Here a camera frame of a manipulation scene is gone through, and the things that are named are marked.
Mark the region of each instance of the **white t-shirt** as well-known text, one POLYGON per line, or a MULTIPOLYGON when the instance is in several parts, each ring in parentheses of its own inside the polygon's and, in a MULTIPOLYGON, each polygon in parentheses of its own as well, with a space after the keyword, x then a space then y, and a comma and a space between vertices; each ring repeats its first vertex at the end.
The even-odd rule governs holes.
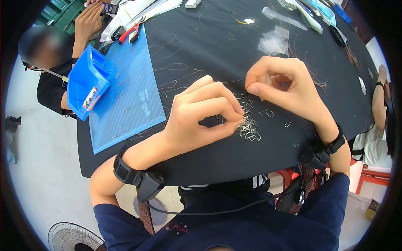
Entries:
MULTIPOLYGON (((376 167, 388 167, 392 163, 391 156, 387 154, 388 146, 385 129, 382 130, 377 124, 366 133, 356 136, 353 143, 353 150, 364 148, 363 163, 376 167)), ((361 155, 353 155, 354 159, 360 159, 361 155)))

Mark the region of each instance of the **black tablecloth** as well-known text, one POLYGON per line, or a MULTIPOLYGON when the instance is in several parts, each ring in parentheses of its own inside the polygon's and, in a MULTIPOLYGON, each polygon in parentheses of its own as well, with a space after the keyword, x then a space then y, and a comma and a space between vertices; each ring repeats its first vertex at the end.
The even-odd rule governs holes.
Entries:
MULTIPOLYGON (((184 90, 177 87, 186 86, 204 75, 227 82, 225 85, 236 94, 246 94, 246 73, 265 55, 257 50, 259 38, 278 25, 289 29, 289 47, 296 56, 308 65, 319 82, 327 83, 326 89, 317 87, 318 93, 343 127, 346 138, 349 140, 365 131, 373 123, 371 99, 375 80, 370 77, 368 68, 375 72, 375 66, 357 34, 336 14, 337 26, 349 39, 348 45, 359 61, 359 68, 348 61, 345 49, 337 45, 321 17, 314 18, 324 29, 322 35, 312 29, 304 31, 277 19, 271 20, 261 13, 263 7, 273 8, 302 22, 298 10, 288 11, 277 1, 270 4, 261 0, 204 0, 195 9, 186 9, 182 4, 180 8, 148 20, 145 29, 163 106, 170 109, 175 94, 184 90), (256 23, 236 21, 246 18, 255 19, 256 23), (362 93, 359 76, 366 85, 366 96, 362 93)), ((313 124, 273 104, 261 102, 258 97, 248 95, 247 98, 254 101, 251 118, 258 123, 260 141, 245 141, 235 132, 226 139, 176 156, 152 169, 163 174, 168 186, 174 186, 239 180, 298 164, 300 149, 315 134, 313 124), (274 111, 275 116, 258 114, 266 109, 274 111), (284 125, 289 122, 291 124, 286 128, 284 125)), ((206 118, 203 123, 212 126, 220 120, 206 118)), ((90 177, 123 145, 132 146, 146 139, 161 131, 164 124, 94 155, 88 119, 85 122, 79 120, 77 133, 82 175, 90 177)))

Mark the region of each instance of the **blue cutting mat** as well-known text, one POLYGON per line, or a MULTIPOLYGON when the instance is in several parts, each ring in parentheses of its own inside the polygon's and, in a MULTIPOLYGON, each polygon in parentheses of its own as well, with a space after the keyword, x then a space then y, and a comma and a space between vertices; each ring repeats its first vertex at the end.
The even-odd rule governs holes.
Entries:
POLYGON ((134 44, 126 38, 106 54, 110 86, 89 114, 94 154, 166 120, 144 25, 134 44))

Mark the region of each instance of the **navy blue t-shirt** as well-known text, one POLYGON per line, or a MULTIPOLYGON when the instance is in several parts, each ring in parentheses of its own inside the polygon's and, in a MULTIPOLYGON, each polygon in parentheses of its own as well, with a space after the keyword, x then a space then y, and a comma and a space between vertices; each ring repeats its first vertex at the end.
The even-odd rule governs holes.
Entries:
MULTIPOLYGON (((142 221, 111 204, 94 207, 107 250, 192 250, 213 246, 243 250, 338 250, 345 217, 349 178, 339 173, 310 192, 298 215, 276 211, 262 202, 244 210, 214 216, 174 217, 154 236, 142 221)), ((213 193, 182 212, 217 212, 240 208, 269 193, 251 194, 247 201, 213 193)))

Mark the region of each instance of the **wrist-mounted camera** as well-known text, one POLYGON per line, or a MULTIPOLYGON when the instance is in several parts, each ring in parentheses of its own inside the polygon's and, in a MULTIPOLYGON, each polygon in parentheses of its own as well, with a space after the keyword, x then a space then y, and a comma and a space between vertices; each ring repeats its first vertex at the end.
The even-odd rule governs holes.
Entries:
POLYGON ((139 201, 152 200, 165 187, 165 179, 158 172, 139 171, 127 166, 121 159, 126 150, 127 146, 124 146, 116 156, 113 173, 124 184, 135 185, 138 188, 139 201))
POLYGON ((327 168, 326 164, 331 160, 329 155, 338 151, 345 144, 342 128, 338 123, 336 125, 339 134, 330 145, 325 146, 320 137, 316 135, 313 143, 302 149, 300 159, 303 166, 318 170, 325 170, 327 168))

